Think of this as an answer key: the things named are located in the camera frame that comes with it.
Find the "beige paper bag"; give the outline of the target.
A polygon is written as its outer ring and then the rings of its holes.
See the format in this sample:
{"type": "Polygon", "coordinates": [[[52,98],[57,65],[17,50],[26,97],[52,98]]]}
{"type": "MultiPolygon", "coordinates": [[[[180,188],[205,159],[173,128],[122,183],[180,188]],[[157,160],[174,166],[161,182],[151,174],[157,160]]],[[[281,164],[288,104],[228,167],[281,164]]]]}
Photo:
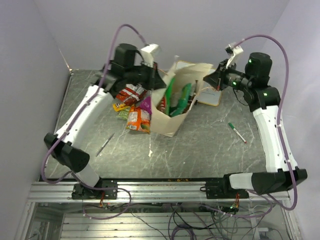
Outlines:
{"type": "Polygon", "coordinates": [[[177,63],[178,60],[173,63],[170,70],[162,77],[162,80],[166,83],[166,88],[155,90],[151,93],[152,114],[150,119],[150,131],[168,137],[173,137],[175,135],[193,107],[192,106],[189,110],[187,110],[187,104],[183,114],[174,117],[170,116],[171,111],[173,111],[173,107],[176,107],[178,104],[178,99],[181,95],[183,87],[189,83],[193,84],[195,83],[195,80],[198,80],[196,89],[197,95],[195,98],[196,102],[194,103],[195,105],[198,103],[197,97],[201,92],[201,88],[203,87],[203,78],[207,76],[212,69],[214,69],[213,65],[209,63],[193,63],[177,70],[177,63]],[[172,88],[169,115],[166,115],[158,110],[158,105],[163,98],[172,78],[175,78],[175,82],[172,88]]]}

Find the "red snack bag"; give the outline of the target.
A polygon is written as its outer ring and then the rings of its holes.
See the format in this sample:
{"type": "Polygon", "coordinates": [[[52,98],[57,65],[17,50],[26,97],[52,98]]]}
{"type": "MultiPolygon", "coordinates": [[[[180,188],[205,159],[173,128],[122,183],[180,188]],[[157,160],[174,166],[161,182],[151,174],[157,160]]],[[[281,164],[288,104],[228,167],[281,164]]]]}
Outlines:
{"type": "Polygon", "coordinates": [[[124,103],[126,106],[132,106],[142,100],[146,95],[147,91],[141,85],[127,84],[122,89],[116,98],[124,103]]]}

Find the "purple grape candy bag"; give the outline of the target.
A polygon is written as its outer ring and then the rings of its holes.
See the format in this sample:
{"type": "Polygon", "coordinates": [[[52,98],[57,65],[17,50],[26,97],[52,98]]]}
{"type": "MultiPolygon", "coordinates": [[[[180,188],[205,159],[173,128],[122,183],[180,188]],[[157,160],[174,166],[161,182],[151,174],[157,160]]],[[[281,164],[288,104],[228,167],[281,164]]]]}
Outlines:
{"type": "Polygon", "coordinates": [[[144,100],[139,104],[139,108],[146,111],[149,115],[152,114],[152,104],[151,97],[147,96],[144,100]]]}

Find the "small green snack bag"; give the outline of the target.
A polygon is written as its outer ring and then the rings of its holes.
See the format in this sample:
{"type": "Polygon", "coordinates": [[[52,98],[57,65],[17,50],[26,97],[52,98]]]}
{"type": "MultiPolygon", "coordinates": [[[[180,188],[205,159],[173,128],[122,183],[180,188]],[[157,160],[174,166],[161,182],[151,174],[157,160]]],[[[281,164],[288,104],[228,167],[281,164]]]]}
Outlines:
{"type": "Polygon", "coordinates": [[[192,90],[192,84],[186,84],[183,89],[181,90],[180,97],[178,99],[178,103],[176,107],[173,107],[173,111],[171,111],[170,116],[175,117],[177,115],[183,114],[184,110],[186,109],[189,101],[190,92],[192,90]]]}

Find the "yellow green snack packet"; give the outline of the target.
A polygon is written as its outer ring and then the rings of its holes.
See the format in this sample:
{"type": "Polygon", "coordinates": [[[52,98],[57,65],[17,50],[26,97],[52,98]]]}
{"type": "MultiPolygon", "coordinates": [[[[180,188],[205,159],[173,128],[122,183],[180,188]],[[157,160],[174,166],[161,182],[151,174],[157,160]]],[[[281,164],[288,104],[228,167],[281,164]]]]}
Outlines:
{"type": "Polygon", "coordinates": [[[130,106],[124,107],[123,109],[121,109],[121,110],[118,112],[117,117],[118,117],[119,119],[121,119],[121,120],[127,121],[127,120],[128,120],[128,117],[129,117],[130,109],[131,109],[130,106]]]}

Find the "large green Chiaba chips bag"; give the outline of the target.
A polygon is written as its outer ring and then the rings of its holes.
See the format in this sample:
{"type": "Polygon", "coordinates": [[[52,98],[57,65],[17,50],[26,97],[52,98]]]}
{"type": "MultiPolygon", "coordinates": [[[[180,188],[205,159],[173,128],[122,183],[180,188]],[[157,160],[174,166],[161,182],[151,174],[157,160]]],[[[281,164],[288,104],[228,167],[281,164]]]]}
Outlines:
{"type": "Polygon", "coordinates": [[[173,85],[175,83],[176,78],[173,77],[158,105],[158,110],[167,116],[170,114],[170,106],[171,106],[171,96],[173,91],[173,85]]]}

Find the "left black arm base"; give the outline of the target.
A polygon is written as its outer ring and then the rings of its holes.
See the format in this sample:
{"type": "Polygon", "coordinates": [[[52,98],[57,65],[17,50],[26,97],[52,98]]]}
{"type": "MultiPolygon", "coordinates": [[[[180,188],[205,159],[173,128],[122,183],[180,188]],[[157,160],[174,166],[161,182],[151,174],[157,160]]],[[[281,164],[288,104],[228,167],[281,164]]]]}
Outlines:
{"type": "Polygon", "coordinates": [[[82,183],[77,183],[73,186],[71,198],[73,200],[115,200],[117,198],[118,184],[114,180],[100,179],[95,188],[101,189],[91,189],[82,183]]]}

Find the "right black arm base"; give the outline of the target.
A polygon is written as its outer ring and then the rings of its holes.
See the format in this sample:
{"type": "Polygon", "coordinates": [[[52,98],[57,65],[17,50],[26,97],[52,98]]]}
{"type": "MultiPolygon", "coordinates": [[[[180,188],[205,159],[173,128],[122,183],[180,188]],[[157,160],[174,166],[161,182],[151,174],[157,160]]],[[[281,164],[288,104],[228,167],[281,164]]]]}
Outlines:
{"type": "Polygon", "coordinates": [[[249,193],[244,189],[233,189],[224,178],[211,178],[200,187],[207,199],[248,199],[249,193]]]}

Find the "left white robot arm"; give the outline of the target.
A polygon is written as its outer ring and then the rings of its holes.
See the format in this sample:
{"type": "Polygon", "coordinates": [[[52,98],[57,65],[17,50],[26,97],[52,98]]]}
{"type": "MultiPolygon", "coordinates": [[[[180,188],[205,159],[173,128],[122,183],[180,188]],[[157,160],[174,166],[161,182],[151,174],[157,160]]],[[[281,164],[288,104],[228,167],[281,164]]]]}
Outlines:
{"type": "Polygon", "coordinates": [[[80,149],[90,126],[97,120],[127,84],[143,87],[145,90],[160,90],[166,87],[154,61],[159,45],[152,43],[142,49],[121,43],[114,52],[113,60],[105,64],[103,74],[91,84],[67,122],[56,132],[44,137],[48,156],[69,168],[83,184],[84,192],[96,199],[102,193],[100,177],[89,165],[90,155],[80,149]]]}

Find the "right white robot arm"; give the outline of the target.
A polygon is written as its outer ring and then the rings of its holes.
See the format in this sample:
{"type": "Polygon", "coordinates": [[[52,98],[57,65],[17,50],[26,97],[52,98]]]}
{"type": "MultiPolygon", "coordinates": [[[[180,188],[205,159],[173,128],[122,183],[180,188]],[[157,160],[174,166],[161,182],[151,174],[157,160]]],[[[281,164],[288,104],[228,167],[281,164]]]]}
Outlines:
{"type": "Polygon", "coordinates": [[[243,92],[244,101],[252,113],[265,154],[265,172],[231,173],[224,175],[221,194],[233,197],[238,190],[251,190],[259,195],[289,191],[307,179],[287,146],[287,138],[279,112],[281,97],[277,88],[268,84],[272,59],[266,53],[249,55],[244,72],[236,69],[238,53],[219,63],[204,81],[218,91],[227,87],[243,92]]]}

